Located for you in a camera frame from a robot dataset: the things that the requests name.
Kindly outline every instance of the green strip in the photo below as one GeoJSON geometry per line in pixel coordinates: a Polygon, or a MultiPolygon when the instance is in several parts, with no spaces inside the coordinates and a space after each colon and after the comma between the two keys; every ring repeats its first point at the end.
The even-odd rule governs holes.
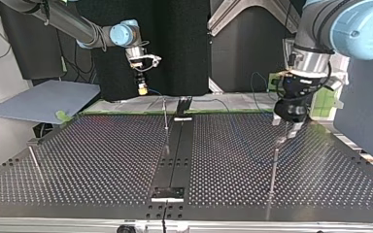
{"type": "MultiPolygon", "coordinates": [[[[81,115],[164,115],[163,111],[148,111],[148,112],[137,112],[137,111],[85,111],[81,115]]],[[[174,115],[175,112],[167,112],[167,115],[174,115]]]]}

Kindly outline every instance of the table surface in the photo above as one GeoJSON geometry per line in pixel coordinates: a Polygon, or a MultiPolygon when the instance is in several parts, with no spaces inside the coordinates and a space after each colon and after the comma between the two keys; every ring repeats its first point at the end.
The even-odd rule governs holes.
{"type": "Polygon", "coordinates": [[[0,217],[373,222],[373,166],[324,127],[270,114],[81,116],[0,167],[0,217]],[[183,187],[184,202],[152,202],[183,187]]]}

